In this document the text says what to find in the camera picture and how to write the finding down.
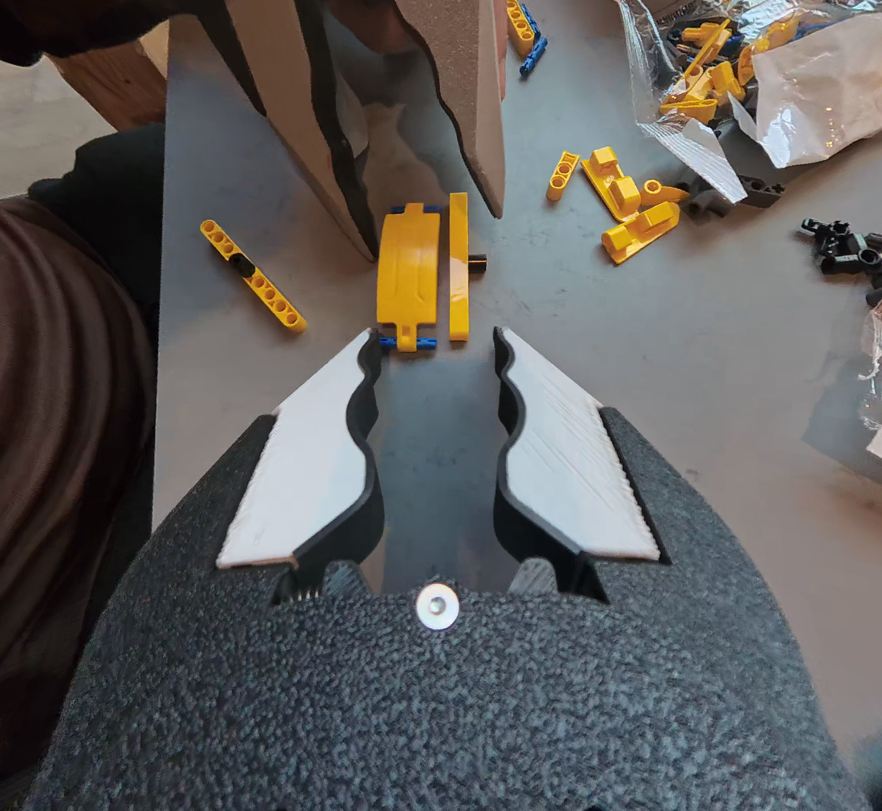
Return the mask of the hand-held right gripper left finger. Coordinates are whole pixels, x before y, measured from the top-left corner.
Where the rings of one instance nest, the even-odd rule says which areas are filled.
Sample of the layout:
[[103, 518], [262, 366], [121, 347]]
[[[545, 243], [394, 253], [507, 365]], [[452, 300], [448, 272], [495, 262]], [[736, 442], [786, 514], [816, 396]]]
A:
[[273, 411], [217, 569], [288, 565], [319, 583], [331, 562], [371, 556], [384, 534], [368, 441], [381, 364], [379, 332], [365, 329]]

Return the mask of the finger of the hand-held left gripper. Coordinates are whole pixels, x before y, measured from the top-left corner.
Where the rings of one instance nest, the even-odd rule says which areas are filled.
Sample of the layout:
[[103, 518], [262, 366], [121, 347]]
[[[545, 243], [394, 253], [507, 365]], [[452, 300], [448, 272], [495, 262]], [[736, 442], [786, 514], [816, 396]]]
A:
[[321, 0], [223, 0], [263, 115], [304, 181], [367, 261], [379, 228], [363, 179], [362, 106], [339, 74]]
[[505, 160], [495, 0], [392, 0], [428, 57], [439, 103], [494, 218], [503, 217]]

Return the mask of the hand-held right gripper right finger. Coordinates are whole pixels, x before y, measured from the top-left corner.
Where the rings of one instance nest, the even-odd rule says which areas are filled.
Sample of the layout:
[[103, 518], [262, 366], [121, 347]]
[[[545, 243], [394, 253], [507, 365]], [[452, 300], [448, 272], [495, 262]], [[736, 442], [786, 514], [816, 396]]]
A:
[[660, 564], [662, 542], [603, 406], [510, 328], [492, 338], [506, 432], [493, 503], [503, 550], [549, 563], [561, 592], [603, 592], [597, 561]]

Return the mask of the yellow curved panel blue pins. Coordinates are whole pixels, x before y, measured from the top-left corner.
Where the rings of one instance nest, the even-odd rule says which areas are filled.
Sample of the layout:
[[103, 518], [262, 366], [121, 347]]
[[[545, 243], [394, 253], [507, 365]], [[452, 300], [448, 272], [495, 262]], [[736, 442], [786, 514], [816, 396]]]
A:
[[437, 318], [440, 207], [411, 202], [385, 216], [378, 263], [377, 322], [395, 328], [399, 352], [433, 350], [418, 337]]

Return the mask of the yellow holed beam black pin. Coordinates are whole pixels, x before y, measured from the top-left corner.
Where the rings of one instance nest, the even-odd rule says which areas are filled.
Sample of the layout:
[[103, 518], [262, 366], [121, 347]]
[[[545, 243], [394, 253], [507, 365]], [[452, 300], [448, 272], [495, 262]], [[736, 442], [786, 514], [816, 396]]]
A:
[[217, 222], [204, 220], [200, 231], [283, 327], [296, 334], [306, 331], [308, 324], [299, 310]]
[[452, 193], [449, 200], [449, 339], [468, 342], [470, 332], [469, 283], [486, 273], [486, 254], [469, 252], [469, 198]]

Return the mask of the grey desk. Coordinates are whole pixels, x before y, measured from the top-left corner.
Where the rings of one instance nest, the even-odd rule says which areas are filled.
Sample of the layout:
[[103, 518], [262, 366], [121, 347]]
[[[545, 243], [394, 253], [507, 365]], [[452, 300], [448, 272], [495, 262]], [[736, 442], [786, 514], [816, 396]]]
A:
[[[384, 58], [338, 23], [327, 34], [369, 120], [371, 206], [446, 206], [469, 191], [470, 243], [489, 257], [465, 346], [447, 332], [447, 217], [438, 348], [392, 355], [369, 436], [384, 545], [365, 571], [397, 592], [445, 574], [503, 590], [516, 569], [493, 531], [504, 432], [492, 330], [508, 326], [618, 408], [738, 536], [803, 651], [847, 757], [880, 729], [880, 466], [858, 407], [866, 285], [826, 279], [806, 217], [880, 230], [880, 140], [806, 169], [768, 210], [684, 218], [614, 267], [608, 215], [578, 173], [548, 204], [563, 150], [611, 145], [639, 182], [678, 179], [636, 126], [622, 24], [610, 0], [519, 0], [549, 38], [528, 81], [508, 60], [504, 217], [461, 162], [419, 51]], [[259, 414], [376, 321], [376, 269], [317, 201], [199, 23], [170, 26], [153, 522]], [[281, 325], [200, 231], [211, 219], [299, 310]]]

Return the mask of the wooden desk leg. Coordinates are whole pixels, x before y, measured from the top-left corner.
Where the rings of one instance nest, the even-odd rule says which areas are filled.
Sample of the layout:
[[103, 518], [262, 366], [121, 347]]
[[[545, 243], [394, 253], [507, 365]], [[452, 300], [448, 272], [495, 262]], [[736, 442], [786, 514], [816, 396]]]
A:
[[166, 21], [124, 45], [49, 59], [72, 89], [124, 132], [164, 122], [169, 39]]

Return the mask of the person's left hand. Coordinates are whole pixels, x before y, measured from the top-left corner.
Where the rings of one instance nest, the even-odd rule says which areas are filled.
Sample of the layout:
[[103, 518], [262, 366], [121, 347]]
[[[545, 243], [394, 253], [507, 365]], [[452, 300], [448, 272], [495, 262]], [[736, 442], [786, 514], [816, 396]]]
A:
[[326, 4], [336, 21], [376, 54], [403, 55], [417, 49], [390, 0], [327, 0]]

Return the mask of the yellow beam with blue pin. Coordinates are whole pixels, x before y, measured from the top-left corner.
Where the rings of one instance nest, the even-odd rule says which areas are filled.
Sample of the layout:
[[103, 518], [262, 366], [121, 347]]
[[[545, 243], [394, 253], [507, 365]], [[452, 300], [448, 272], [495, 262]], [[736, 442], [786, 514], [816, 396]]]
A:
[[526, 81], [545, 55], [548, 39], [528, 9], [518, 0], [506, 0], [508, 36], [520, 59], [520, 80]]

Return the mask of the short yellow three-hole beam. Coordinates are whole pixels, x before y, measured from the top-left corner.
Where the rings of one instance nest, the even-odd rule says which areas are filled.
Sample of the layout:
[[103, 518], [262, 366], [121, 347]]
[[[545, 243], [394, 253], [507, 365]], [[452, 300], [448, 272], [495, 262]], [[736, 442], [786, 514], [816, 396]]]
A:
[[580, 156], [578, 154], [568, 151], [562, 153], [548, 182], [546, 190], [547, 200], [557, 202], [562, 198], [574, 170], [579, 166], [579, 159]]

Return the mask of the person's black trousers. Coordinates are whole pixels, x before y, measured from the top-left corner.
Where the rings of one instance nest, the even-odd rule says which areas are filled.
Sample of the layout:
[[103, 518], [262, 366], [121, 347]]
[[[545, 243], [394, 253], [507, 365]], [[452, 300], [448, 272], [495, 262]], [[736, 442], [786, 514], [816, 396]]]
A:
[[28, 198], [78, 233], [153, 324], [160, 307], [163, 123], [112, 133], [77, 149], [70, 171], [31, 184]]

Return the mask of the person's brown sweater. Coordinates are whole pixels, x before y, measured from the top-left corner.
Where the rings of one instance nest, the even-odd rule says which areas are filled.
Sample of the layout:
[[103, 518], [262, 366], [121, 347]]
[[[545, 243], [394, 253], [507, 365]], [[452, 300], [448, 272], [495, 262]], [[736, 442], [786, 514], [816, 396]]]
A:
[[153, 416], [135, 303], [41, 205], [1, 210], [1, 767], [50, 741]]

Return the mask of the clear bag of black parts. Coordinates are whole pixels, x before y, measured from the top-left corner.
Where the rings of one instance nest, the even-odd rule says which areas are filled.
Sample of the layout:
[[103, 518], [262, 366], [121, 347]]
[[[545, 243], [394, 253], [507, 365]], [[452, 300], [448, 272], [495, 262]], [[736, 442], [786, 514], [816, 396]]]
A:
[[869, 360], [865, 373], [858, 375], [863, 385], [863, 396], [858, 416], [871, 433], [867, 452], [881, 460], [881, 302], [871, 306], [866, 314], [861, 336], [861, 349]]

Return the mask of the pile of black pins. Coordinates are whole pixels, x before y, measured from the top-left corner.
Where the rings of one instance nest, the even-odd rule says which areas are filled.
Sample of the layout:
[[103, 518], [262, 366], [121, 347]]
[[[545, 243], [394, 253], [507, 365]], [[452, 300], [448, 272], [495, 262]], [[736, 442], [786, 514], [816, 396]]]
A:
[[805, 218], [801, 232], [813, 239], [813, 255], [825, 276], [865, 275], [870, 282], [866, 302], [877, 308], [881, 302], [881, 233], [862, 233], [847, 221]]

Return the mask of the clear bag of yellow parts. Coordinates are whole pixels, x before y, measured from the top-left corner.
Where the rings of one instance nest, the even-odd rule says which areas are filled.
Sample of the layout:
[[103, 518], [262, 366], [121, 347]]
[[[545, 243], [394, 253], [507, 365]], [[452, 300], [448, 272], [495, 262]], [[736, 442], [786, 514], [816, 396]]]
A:
[[880, 0], [611, 0], [636, 124], [729, 203], [880, 133]]

